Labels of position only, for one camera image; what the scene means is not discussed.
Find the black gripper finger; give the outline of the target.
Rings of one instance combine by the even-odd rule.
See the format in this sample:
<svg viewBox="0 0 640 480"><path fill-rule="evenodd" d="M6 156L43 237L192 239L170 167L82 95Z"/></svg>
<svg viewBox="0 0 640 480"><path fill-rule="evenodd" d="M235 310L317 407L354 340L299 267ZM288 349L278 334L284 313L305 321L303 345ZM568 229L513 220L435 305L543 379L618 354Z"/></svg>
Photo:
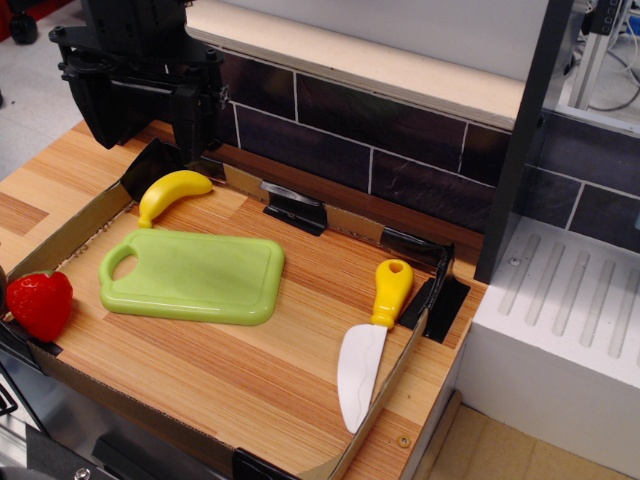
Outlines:
<svg viewBox="0 0 640 480"><path fill-rule="evenodd" d="M68 82L89 130L106 149L123 145L154 119L148 98L112 84L106 76L70 77Z"/></svg>
<svg viewBox="0 0 640 480"><path fill-rule="evenodd" d="M174 139L182 162L191 164L216 141L219 96L197 85L182 84L170 95Z"/></svg>

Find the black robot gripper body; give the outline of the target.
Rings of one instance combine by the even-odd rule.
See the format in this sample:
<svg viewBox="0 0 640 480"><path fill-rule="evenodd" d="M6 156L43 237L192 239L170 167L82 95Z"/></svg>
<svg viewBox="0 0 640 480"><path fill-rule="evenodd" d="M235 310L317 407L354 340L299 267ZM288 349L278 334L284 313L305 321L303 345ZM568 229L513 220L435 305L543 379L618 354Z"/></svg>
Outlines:
<svg viewBox="0 0 640 480"><path fill-rule="evenodd" d="M187 1L83 1L85 24L58 26L59 68L76 100L114 100L116 91L170 95L194 88L226 100L223 55L186 31Z"/></svg>

